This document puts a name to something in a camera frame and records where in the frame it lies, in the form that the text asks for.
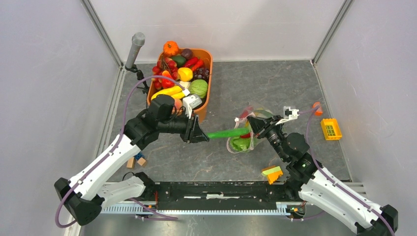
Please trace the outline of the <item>clear zip top bag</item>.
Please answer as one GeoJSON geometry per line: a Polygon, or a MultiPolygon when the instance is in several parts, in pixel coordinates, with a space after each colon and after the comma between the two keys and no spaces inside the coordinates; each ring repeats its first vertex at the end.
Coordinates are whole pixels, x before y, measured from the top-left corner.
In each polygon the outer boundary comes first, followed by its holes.
{"type": "Polygon", "coordinates": [[[249,124],[248,117],[269,118],[273,116],[270,109],[258,104],[249,103],[241,112],[239,116],[235,118],[234,128],[247,130],[247,133],[233,136],[227,139],[226,148],[229,153],[237,154],[242,152],[250,152],[255,149],[262,140],[254,137],[253,130],[249,124]]]}

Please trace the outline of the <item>green zucchini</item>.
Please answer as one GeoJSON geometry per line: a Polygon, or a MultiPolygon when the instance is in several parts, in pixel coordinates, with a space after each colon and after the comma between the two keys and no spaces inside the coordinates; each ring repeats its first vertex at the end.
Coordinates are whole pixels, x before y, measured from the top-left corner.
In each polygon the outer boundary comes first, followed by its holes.
{"type": "Polygon", "coordinates": [[[229,129],[229,130],[209,132],[207,133],[207,135],[210,139],[222,139],[222,138],[237,137],[237,136],[241,136],[247,133],[250,133],[250,130],[248,128],[243,127],[243,128],[235,128],[235,129],[229,129]]]}

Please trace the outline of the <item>green napa cabbage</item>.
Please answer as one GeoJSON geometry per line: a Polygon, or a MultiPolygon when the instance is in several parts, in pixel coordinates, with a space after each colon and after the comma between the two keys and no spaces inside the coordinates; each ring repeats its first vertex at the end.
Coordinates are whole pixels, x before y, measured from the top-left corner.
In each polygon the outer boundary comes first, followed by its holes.
{"type": "Polygon", "coordinates": [[[249,138],[232,137],[228,142],[232,152],[249,152],[254,149],[253,140],[249,138]]]}

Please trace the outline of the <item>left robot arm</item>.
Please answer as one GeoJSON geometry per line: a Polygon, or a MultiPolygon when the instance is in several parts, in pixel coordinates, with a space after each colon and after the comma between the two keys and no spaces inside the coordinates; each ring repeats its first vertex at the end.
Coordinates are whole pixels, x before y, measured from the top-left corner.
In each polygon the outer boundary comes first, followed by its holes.
{"type": "Polygon", "coordinates": [[[202,103],[192,94],[182,100],[185,110],[181,115],[172,113],[175,101],[169,95],[158,95],[147,109],[130,119],[115,140],[88,166],[70,179],[59,178],[54,188],[60,198],[56,224],[63,207],[80,226],[92,222],[102,209],[121,201],[154,196],[153,181],[145,174],[135,174],[127,180],[111,185],[105,182],[135,154],[156,141],[161,133],[179,134],[185,143],[207,142],[209,137],[199,127],[199,117],[193,109],[202,103]]]}

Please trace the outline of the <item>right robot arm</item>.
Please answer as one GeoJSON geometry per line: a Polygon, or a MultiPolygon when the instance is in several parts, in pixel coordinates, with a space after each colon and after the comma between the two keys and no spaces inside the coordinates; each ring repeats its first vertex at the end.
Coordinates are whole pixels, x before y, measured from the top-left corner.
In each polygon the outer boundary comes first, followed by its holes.
{"type": "Polygon", "coordinates": [[[248,117],[254,136],[267,139],[287,163],[290,177],[284,184],[285,197],[312,203],[358,236],[393,236],[398,229],[398,211],[367,200],[337,179],[312,156],[304,135],[282,131],[283,120],[281,116],[248,117]]]}

